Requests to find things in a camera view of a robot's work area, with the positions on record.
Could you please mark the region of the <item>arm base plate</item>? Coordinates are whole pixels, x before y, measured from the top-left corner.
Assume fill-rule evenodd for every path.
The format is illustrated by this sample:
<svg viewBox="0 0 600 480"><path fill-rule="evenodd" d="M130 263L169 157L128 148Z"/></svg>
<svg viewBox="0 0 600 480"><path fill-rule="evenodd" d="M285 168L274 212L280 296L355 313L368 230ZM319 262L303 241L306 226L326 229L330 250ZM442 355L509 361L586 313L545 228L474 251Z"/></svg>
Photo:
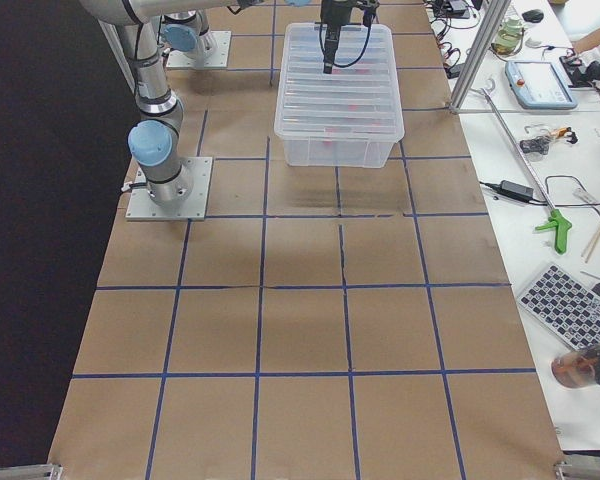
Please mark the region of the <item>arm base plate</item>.
<svg viewBox="0 0 600 480"><path fill-rule="evenodd" d="M179 176L151 183L138 168L130 189L125 218L129 221L203 221L212 178L212 157L181 157Z"/></svg>
<svg viewBox="0 0 600 480"><path fill-rule="evenodd" d="M166 68L170 70L217 70L228 66L230 31L208 31L197 35L191 29L166 34L170 47Z"/></svg>

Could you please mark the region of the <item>person hand at bench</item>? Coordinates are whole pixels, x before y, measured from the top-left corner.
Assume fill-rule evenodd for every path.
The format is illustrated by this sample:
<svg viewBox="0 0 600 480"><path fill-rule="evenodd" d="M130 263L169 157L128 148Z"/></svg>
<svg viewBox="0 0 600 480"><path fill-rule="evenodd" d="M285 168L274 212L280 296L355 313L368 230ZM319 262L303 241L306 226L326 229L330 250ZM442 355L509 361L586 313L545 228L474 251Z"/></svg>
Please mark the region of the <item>person hand at bench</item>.
<svg viewBox="0 0 600 480"><path fill-rule="evenodd" d="M568 49L560 61L566 69L586 70L588 68L588 62L583 60L573 48Z"/></svg>

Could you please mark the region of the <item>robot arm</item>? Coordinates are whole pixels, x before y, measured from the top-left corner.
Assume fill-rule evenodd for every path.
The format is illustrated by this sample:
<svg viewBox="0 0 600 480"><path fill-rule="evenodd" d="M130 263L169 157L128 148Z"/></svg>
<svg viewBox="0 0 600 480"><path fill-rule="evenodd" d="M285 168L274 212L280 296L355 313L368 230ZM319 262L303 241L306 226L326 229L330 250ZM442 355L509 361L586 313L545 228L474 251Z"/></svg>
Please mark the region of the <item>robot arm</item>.
<svg viewBox="0 0 600 480"><path fill-rule="evenodd" d="M193 60L216 48L206 11L248 7L244 1L83 1L98 21L112 26L133 78L141 121L128 134L131 155L146 179L148 197L164 205L186 198L194 185L177 153L184 106L170 88L164 50Z"/></svg>
<svg viewBox="0 0 600 480"><path fill-rule="evenodd" d="M370 29L377 17L377 1L322 1L317 22L323 72L349 68L361 58L347 63L336 61L341 31L351 22L355 9L363 13L362 25ZM212 31L204 10L167 14L158 18L158 47L169 69L224 69L228 65L231 42L229 31Z"/></svg>

